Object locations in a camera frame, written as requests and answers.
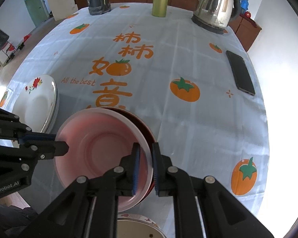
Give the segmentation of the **white plate red flowers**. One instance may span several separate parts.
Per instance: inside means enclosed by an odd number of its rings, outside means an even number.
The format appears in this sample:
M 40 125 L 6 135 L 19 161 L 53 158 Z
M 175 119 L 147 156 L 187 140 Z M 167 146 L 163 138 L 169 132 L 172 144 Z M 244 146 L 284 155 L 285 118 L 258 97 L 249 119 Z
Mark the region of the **white plate red flowers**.
M 31 80 L 19 93 L 12 113 L 33 132 L 46 133 L 57 107 L 57 86 L 49 75 Z

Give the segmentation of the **stainless electric kettle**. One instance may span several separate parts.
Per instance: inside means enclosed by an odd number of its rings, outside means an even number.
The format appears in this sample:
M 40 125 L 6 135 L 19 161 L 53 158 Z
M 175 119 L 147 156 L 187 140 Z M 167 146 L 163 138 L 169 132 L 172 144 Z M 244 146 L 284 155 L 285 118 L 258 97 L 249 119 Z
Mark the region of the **stainless electric kettle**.
M 192 22 L 222 35 L 228 23 L 240 15 L 240 11 L 240 0 L 198 0 Z

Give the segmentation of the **white enamel bowl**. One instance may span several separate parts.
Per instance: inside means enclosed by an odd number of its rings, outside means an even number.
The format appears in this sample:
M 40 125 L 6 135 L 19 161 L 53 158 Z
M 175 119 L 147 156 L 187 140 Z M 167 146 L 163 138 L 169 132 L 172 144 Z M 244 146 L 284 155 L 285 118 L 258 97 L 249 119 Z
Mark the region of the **white enamel bowl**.
M 123 213 L 117 218 L 117 237 L 166 238 L 166 234 L 152 219 L 138 214 Z

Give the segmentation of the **stainless steel bowl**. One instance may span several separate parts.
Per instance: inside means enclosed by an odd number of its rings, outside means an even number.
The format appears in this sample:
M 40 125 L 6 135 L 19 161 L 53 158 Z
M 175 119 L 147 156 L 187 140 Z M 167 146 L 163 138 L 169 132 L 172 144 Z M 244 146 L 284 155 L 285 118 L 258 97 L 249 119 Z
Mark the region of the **stainless steel bowl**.
M 137 195 L 146 196 L 153 189 L 152 149 L 155 138 L 136 115 L 114 107 L 89 108 L 85 136 L 84 170 L 90 179 L 116 167 L 131 153 L 132 145 L 141 145 Z

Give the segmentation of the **pink plastic bowl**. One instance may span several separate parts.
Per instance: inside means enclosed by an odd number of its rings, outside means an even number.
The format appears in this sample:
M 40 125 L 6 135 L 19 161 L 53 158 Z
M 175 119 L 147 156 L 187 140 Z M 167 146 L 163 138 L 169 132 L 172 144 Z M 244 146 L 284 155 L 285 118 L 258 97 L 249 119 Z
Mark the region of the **pink plastic bowl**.
M 151 146 L 156 141 L 150 128 L 136 115 L 114 107 L 89 108 L 76 112 L 60 127 L 57 141 L 69 146 L 64 156 L 54 159 L 58 180 L 68 187 L 77 177 L 102 176 L 131 154 L 140 144 L 140 167 L 137 192 L 120 197 L 118 211 L 133 208 L 153 189 Z

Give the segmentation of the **black smartphone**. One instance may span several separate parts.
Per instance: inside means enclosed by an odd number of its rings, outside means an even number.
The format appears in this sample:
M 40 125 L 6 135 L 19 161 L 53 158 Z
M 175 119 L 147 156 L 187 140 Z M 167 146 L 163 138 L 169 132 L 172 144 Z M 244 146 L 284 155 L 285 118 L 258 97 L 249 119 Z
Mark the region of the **black smartphone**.
M 225 54 L 231 66 L 236 87 L 242 92 L 255 96 L 253 82 L 244 59 L 231 51 L 226 51 Z

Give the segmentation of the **light blue persimmon tablecloth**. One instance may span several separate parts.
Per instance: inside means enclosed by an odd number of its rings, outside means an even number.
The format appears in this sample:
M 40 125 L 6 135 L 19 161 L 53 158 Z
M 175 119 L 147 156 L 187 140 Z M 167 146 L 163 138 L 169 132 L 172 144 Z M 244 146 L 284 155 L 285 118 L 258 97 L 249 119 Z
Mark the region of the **light blue persimmon tablecloth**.
M 77 111 L 122 107 L 151 129 L 177 167 L 214 176 L 253 214 L 266 186 L 269 139 L 254 67 L 236 35 L 200 28 L 192 13 L 170 7 L 165 18 L 145 3 L 113 4 L 92 16 L 81 9 L 29 53 L 8 87 L 11 111 L 35 77 L 50 75 L 60 96 L 53 131 Z M 241 56 L 255 96 L 235 84 L 226 51 Z

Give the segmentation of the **small red pot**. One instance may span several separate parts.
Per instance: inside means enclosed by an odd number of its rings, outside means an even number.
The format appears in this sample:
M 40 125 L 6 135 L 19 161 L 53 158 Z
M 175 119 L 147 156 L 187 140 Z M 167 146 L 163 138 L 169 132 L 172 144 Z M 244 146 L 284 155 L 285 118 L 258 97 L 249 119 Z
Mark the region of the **small red pot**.
M 251 18 L 251 13 L 250 13 L 249 11 L 246 11 L 246 12 L 244 13 L 244 15 L 245 15 L 247 18 Z

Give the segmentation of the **blue thermos jug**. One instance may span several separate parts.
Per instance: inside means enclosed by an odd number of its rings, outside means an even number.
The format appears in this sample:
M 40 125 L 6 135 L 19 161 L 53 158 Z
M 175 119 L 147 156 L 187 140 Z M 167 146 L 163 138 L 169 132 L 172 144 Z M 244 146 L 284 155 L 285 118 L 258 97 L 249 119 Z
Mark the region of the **blue thermos jug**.
M 241 6 L 241 14 L 244 14 L 248 10 L 249 1 L 248 0 L 241 0 L 240 1 Z

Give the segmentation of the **green door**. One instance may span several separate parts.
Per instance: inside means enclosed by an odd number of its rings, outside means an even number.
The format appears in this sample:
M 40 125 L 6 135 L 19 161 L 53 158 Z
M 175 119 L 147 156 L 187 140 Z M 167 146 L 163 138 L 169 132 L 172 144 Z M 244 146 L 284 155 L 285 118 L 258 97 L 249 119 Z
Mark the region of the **green door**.
M 49 14 L 43 0 L 24 0 L 27 11 L 36 27 L 49 19 Z

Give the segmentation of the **red folding chair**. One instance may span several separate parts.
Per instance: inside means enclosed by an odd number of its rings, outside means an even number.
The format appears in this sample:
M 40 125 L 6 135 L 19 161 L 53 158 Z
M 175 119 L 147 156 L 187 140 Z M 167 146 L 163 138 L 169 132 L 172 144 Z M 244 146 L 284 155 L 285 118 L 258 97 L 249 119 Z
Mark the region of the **red folding chair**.
M 0 65 L 5 66 L 12 58 L 14 58 L 14 53 L 16 52 L 16 48 L 13 44 L 7 41 L 2 49 L 0 50 Z

